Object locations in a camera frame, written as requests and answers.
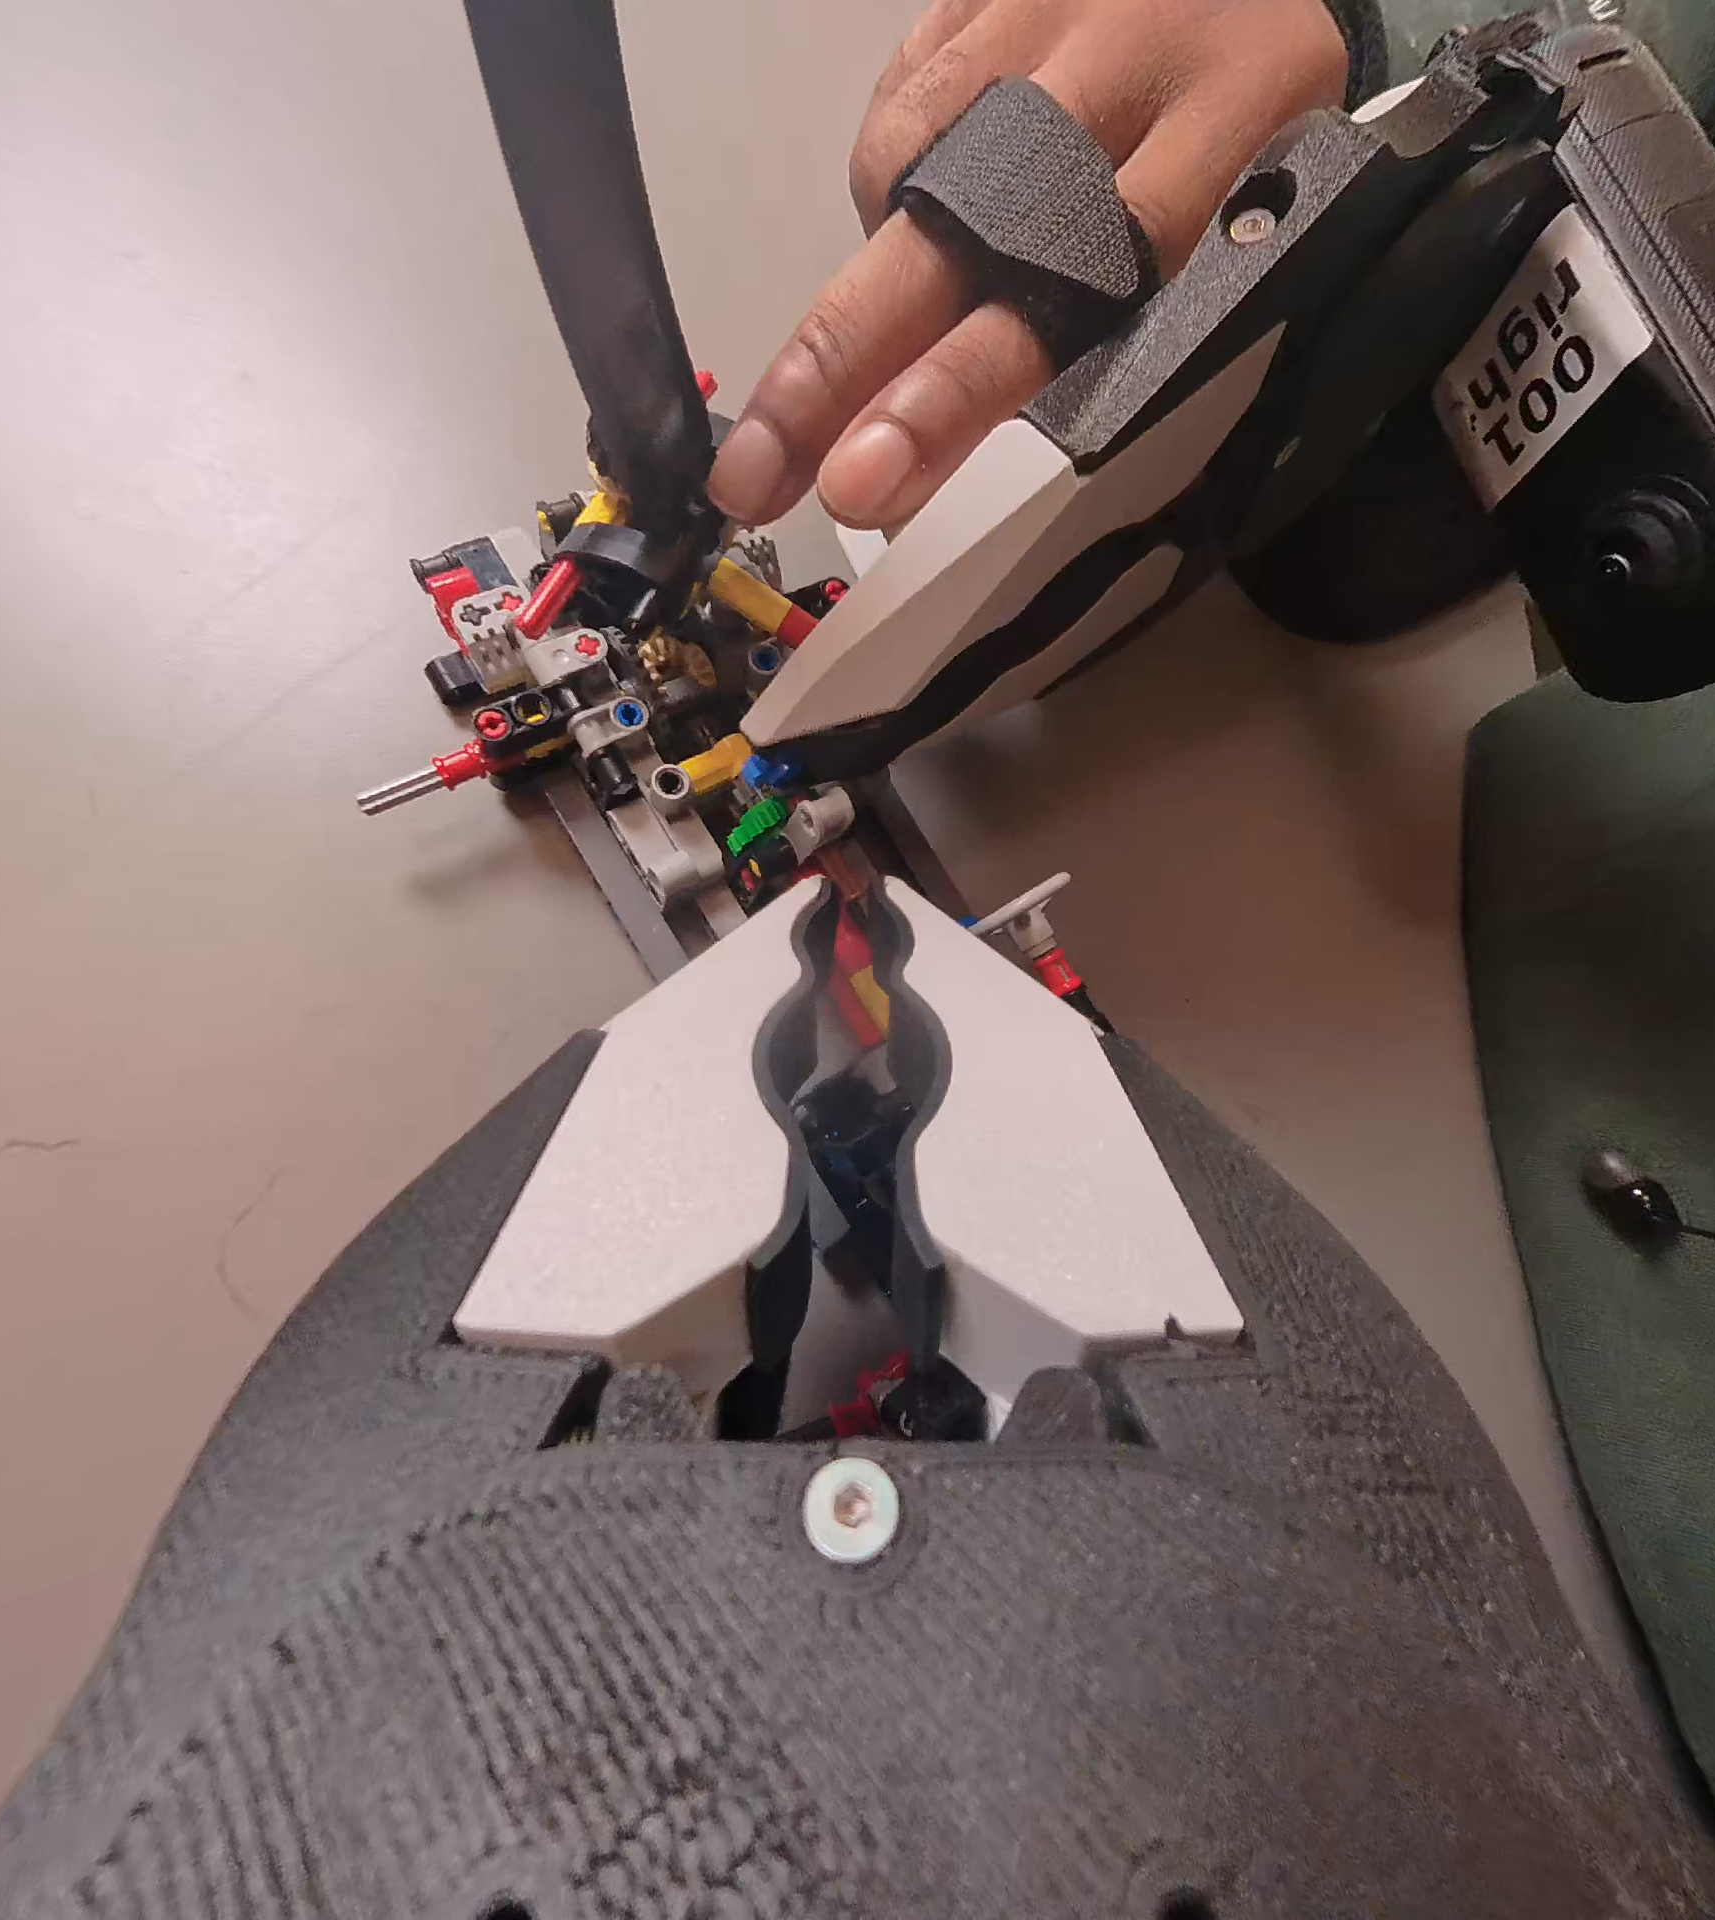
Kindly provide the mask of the lego car chassis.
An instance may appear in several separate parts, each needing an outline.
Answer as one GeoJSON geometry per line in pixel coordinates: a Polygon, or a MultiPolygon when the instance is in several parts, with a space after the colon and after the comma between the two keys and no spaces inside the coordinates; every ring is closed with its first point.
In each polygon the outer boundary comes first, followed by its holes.
{"type": "Polygon", "coordinates": [[[881,1432],[965,1444],[1009,1430],[1021,1446],[1063,1446],[1105,1428],[1100,1381],[1052,1367],[1013,1404],[988,1400],[924,1333],[898,1221],[904,1138],[918,1106],[892,1070],[892,1001],[879,959],[893,942],[885,882],[862,840],[875,803],[843,786],[773,783],[741,734],[726,734],[751,690],[842,589],[787,595],[768,541],[720,537],[671,609],[627,567],[601,569],[567,537],[622,527],[629,503],[589,459],[589,491],[536,505],[535,527],[454,544],[414,562],[454,647],[427,664],[471,722],[464,747],[406,781],[360,795],[366,815],[431,793],[536,778],[636,948],[666,948],[657,984],[802,882],[832,903],[802,936],[815,965],[751,1048],[756,1087],[791,1150],[777,1231],[750,1263],[750,1360],[717,1394],[659,1370],[723,1437],[881,1432]]]}

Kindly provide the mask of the green shirt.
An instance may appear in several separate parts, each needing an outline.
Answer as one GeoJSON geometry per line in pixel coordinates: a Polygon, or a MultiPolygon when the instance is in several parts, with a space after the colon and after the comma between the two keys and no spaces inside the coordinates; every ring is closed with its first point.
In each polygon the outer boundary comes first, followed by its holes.
{"type": "Polygon", "coordinates": [[[1503,1203],[1558,1420],[1715,1802],[1715,685],[1649,708],[1566,674],[1470,735],[1464,944],[1503,1203]],[[1590,1208],[1621,1150],[1686,1235],[1590,1208]]]}

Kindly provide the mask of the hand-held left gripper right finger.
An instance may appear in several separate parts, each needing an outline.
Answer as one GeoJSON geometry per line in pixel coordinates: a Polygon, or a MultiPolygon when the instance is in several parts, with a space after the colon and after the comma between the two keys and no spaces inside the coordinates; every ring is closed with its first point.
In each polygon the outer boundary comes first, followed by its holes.
{"type": "Polygon", "coordinates": [[[905,882],[879,903],[892,1070],[918,1106],[898,1221],[939,1277],[936,1353],[1013,1404],[1045,1370],[1236,1344],[1241,1309],[1102,1034],[905,882]]]}

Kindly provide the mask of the person's right hand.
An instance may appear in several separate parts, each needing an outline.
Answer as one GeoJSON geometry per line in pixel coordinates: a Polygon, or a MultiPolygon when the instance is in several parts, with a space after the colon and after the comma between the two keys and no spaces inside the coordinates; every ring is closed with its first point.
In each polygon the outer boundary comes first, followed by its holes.
{"type": "Polygon", "coordinates": [[[1283,122],[1345,97],[1318,3],[942,3],[879,76],[848,157],[865,244],[815,296],[713,457],[711,502],[767,525],[815,491],[839,525],[900,525],[1052,378],[1029,324],[890,191],[997,77],[1050,93],[1105,148],[1163,274],[1283,122]]]}

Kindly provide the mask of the long black lego strip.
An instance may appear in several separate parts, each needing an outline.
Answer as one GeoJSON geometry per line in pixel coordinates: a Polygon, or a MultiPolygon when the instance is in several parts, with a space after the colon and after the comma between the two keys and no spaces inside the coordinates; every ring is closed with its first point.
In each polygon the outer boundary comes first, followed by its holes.
{"type": "Polygon", "coordinates": [[[498,151],[622,527],[567,537],[683,595],[719,546],[713,432],[644,183],[610,3],[466,3],[498,151]]]}

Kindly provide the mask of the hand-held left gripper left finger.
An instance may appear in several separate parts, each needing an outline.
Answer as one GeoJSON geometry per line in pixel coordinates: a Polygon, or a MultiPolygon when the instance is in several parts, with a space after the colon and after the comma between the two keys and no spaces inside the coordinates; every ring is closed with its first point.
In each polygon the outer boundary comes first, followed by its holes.
{"type": "Polygon", "coordinates": [[[750,1263],[791,1150],[751,1048],[815,970],[813,877],[614,1015],[454,1312],[480,1351],[664,1364],[717,1394],[750,1360],[750,1263]]]}

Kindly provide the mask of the small black lapel microphone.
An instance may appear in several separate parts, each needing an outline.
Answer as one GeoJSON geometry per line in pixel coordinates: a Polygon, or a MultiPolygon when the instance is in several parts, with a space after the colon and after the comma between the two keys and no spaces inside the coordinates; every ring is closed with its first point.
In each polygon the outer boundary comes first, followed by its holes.
{"type": "Polygon", "coordinates": [[[1639,1253],[1664,1250],[1689,1230],[1663,1182],[1647,1176],[1621,1150],[1592,1150],[1580,1169],[1580,1188],[1590,1208],[1639,1253]]]}

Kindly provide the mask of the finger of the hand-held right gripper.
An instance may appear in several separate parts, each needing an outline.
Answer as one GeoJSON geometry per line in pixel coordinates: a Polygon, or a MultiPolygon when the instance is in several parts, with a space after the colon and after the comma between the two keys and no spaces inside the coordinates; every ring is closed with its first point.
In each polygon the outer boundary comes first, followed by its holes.
{"type": "Polygon", "coordinates": [[[1216,556],[1185,556],[1177,544],[1102,540],[1013,621],[942,667],[907,708],[800,738],[797,773],[862,781],[957,726],[1045,699],[1181,608],[1216,567],[1216,556]]]}
{"type": "Polygon", "coordinates": [[[1196,482],[1252,410],[1275,324],[1089,473],[1004,420],[886,544],[745,716],[755,752],[904,752],[1050,650],[1081,612],[1045,612],[1074,562],[1196,482]]]}

